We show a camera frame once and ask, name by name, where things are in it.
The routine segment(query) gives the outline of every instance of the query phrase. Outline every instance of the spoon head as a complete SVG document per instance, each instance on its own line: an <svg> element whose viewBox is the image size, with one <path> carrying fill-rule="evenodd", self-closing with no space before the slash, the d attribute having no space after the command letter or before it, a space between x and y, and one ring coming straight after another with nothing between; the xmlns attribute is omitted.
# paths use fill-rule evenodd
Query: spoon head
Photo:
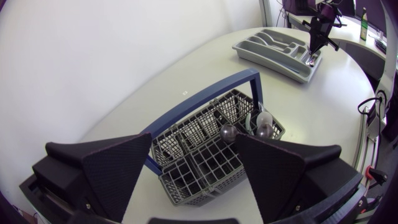
<svg viewBox="0 0 398 224"><path fill-rule="evenodd" d="M238 129L230 124L224 124L220 129L220 137L223 141L227 143L234 142L237 134Z"/></svg>
<svg viewBox="0 0 398 224"><path fill-rule="evenodd" d="M272 128L272 125L270 125L269 123L264 123L257 128L256 136L261 139L269 139L272 137L273 133L274 130Z"/></svg>

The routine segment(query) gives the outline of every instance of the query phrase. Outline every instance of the blue handle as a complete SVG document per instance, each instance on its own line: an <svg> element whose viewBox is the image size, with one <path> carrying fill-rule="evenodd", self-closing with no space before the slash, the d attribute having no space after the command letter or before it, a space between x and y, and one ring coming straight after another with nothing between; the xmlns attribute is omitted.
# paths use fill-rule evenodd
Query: blue handle
<svg viewBox="0 0 398 224"><path fill-rule="evenodd" d="M258 102L262 103L260 73L254 68L249 68L224 78L186 99L184 102L163 114L163 116L146 127L141 133L151 133L152 138L156 138L167 128L171 127L198 107L246 82L250 82L254 107L258 109ZM157 175L162 173L159 169L159 165L150 156L147 156L145 165Z"/></svg>

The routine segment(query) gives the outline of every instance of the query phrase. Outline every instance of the green bottle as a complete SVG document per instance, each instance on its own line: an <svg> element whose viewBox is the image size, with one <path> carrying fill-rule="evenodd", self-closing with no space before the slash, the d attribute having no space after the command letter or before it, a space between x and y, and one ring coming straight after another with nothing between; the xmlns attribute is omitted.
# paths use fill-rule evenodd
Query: green bottle
<svg viewBox="0 0 398 224"><path fill-rule="evenodd" d="M362 21L361 21L361 39L366 40L368 34L368 17L366 15L366 8L363 7Z"/></svg>

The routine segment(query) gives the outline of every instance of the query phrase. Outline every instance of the white wall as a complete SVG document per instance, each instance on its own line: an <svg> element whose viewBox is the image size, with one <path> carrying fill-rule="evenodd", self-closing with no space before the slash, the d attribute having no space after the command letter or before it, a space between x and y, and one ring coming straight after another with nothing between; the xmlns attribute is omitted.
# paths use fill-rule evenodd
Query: white wall
<svg viewBox="0 0 398 224"><path fill-rule="evenodd" d="M46 142L77 142L179 58L258 26L258 0L8 0L0 13L1 192L33 213L18 186Z"/></svg>
<svg viewBox="0 0 398 224"><path fill-rule="evenodd" d="M279 2L282 3L282 0L268 0L268 1L269 1L269 7L271 8L272 26L276 26L276 23L278 22L278 27L283 27L285 19L282 17L282 14L284 13L284 11L282 11L281 14L279 15L280 10L282 9L282 5L279 4Z"/></svg>

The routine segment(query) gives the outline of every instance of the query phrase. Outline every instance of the gray cutlery tray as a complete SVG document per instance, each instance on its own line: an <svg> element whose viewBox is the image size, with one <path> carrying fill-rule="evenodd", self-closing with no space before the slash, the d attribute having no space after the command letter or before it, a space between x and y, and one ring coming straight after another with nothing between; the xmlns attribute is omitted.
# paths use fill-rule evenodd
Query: gray cutlery tray
<svg viewBox="0 0 398 224"><path fill-rule="evenodd" d="M289 35L264 29L232 46L238 56L275 70L300 83L308 83L322 59L322 52L314 53L313 66L308 45Z"/></svg>

